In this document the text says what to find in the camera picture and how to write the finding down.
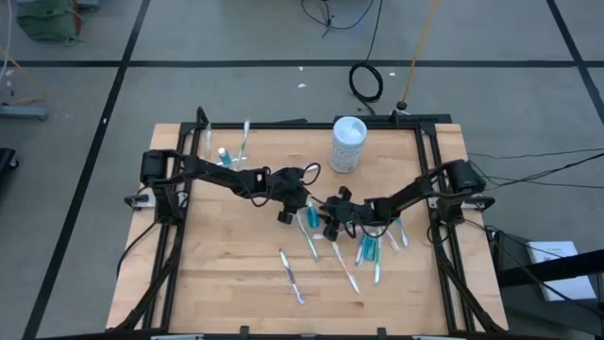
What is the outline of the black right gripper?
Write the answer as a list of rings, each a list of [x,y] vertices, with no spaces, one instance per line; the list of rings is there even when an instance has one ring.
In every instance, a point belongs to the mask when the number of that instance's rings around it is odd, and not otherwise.
[[[319,218],[325,222],[327,227],[334,226],[335,228],[347,223],[369,225],[374,217],[374,209],[369,200],[357,204],[337,195],[329,196],[326,199],[325,211],[332,211],[332,216],[325,212],[319,212]]]

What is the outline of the black equipment stand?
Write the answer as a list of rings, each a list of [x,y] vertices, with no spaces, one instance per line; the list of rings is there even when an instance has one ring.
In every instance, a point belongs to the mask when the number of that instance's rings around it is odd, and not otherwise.
[[[604,248],[532,264],[526,242],[488,228],[498,288],[511,332],[572,340],[604,340]],[[573,300],[546,281],[587,276],[596,299]]]

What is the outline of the white booklet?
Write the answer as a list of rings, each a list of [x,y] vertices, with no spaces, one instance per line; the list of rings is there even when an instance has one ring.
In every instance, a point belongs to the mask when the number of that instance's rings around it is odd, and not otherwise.
[[[573,241],[526,242],[532,264],[540,264],[562,257],[578,255]],[[587,276],[546,281],[546,285],[573,300],[596,299],[596,293]]]

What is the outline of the green bag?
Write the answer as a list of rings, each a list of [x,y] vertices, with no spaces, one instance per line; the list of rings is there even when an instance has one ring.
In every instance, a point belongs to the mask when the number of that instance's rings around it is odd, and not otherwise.
[[[76,0],[39,0],[22,4],[16,22],[28,38],[40,42],[81,43],[83,17]]]

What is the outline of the purple white toothbrush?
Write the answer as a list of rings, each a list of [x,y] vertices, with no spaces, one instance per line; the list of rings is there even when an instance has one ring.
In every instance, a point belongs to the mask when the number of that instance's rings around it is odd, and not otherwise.
[[[295,277],[294,277],[294,272],[289,264],[289,261],[287,259],[286,254],[284,253],[284,251],[282,249],[279,250],[279,257],[280,260],[282,261],[282,264],[285,268],[287,277],[288,277],[288,281],[290,282],[290,285],[292,286],[292,288],[294,289],[294,293],[296,295],[296,299],[298,301],[299,304],[301,305],[305,305],[306,304],[306,300],[304,298],[304,296],[302,295],[296,281],[295,281]]]

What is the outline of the clear acrylic holder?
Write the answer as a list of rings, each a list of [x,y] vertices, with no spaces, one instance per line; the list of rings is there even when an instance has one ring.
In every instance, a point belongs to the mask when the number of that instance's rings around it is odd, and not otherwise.
[[[205,137],[205,136],[204,136],[204,133],[205,133],[205,130],[204,130],[204,132],[202,133],[202,158],[203,158],[205,161],[208,161],[208,162],[214,163],[214,164],[216,164],[216,165],[218,165],[218,166],[222,166],[222,165],[220,164],[220,159],[219,159],[219,156],[218,156],[218,149],[219,149],[220,147],[218,147],[218,148],[213,148],[213,146],[212,146],[212,131],[211,131],[211,145],[210,145],[210,146],[211,146],[211,148],[210,148],[210,149],[206,149],[206,146],[205,146],[205,140],[204,140],[204,137]],[[238,169],[237,169],[238,156],[237,156],[237,157],[234,157],[234,156],[233,156],[231,153],[230,153],[230,156],[231,156],[231,158],[232,158],[232,165],[229,167],[229,169],[231,169],[231,170],[238,170]],[[243,156],[243,165],[244,165],[244,163],[245,163],[246,161],[247,161],[247,157],[246,157],[246,156]]]

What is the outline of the white wipes canister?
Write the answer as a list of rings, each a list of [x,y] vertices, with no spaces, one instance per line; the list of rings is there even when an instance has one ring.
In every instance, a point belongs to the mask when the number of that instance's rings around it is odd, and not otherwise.
[[[344,116],[334,123],[332,131],[329,165],[336,173],[352,173],[360,161],[368,134],[367,126],[360,118]]]

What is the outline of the grey base plate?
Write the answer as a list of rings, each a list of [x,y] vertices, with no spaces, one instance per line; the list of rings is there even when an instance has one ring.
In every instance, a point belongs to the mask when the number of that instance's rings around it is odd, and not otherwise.
[[[46,109],[41,107],[0,105],[0,118],[44,121],[48,118],[48,113]]]

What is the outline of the black floor object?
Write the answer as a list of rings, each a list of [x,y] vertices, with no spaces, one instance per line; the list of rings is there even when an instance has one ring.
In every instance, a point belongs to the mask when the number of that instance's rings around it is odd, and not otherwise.
[[[19,166],[16,151],[12,148],[0,147],[0,172],[14,170]]]

